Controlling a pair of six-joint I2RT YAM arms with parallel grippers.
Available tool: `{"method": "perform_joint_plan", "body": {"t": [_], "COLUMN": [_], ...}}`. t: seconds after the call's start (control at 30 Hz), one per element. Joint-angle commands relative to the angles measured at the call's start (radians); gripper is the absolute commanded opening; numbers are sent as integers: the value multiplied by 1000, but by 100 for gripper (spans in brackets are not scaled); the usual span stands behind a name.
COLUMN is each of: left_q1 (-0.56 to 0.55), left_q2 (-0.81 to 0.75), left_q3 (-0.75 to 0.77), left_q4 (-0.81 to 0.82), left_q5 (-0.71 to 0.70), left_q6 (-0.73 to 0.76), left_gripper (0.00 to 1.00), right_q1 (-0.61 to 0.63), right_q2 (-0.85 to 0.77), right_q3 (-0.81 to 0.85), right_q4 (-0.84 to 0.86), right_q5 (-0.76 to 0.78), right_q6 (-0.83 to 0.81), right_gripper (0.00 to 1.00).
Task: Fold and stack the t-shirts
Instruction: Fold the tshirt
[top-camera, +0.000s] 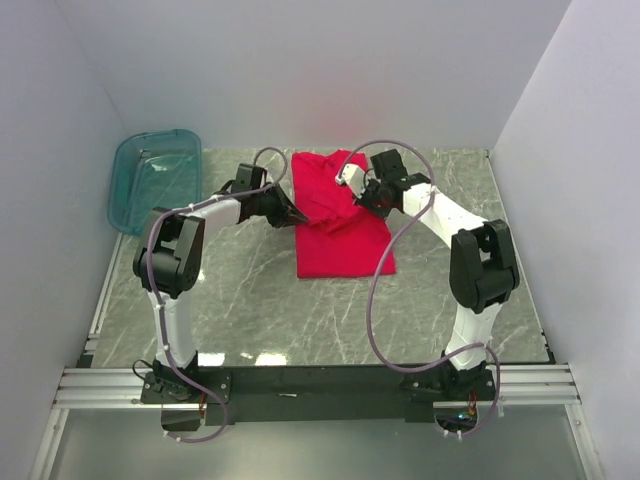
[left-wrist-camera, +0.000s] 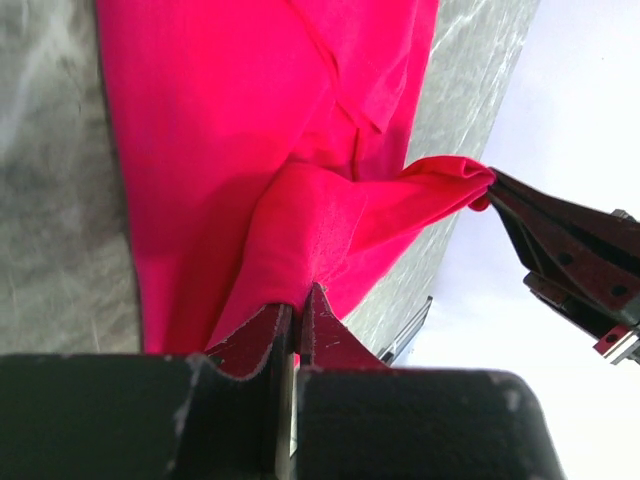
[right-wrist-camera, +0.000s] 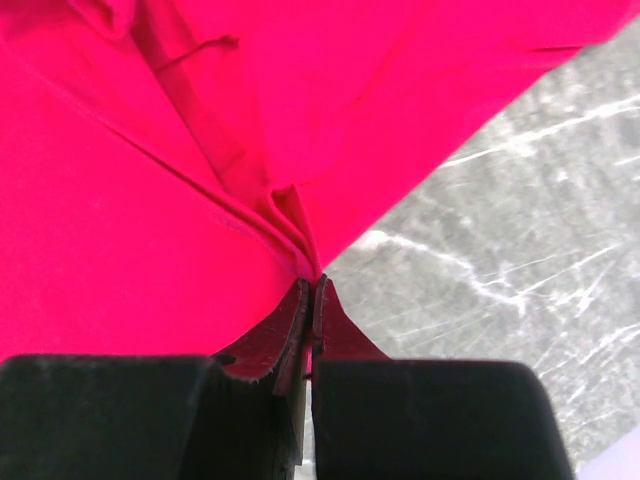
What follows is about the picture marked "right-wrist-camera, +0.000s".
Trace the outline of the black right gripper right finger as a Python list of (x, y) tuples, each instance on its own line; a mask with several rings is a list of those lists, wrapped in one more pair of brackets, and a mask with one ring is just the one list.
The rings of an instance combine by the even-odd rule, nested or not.
[(312, 320), (320, 479), (570, 479), (547, 392), (524, 364), (393, 359), (322, 278)]

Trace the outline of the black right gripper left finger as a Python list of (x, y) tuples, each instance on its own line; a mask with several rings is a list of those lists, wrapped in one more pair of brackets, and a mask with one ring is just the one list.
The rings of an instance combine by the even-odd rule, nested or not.
[(310, 286), (212, 356), (1, 365), (5, 479), (290, 479), (303, 453)]

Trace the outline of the red t-shirt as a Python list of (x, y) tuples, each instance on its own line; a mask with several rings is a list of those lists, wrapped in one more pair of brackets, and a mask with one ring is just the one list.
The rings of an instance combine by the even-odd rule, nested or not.
[(212, 354), (635, 1), (5, 1), (1, 354)]

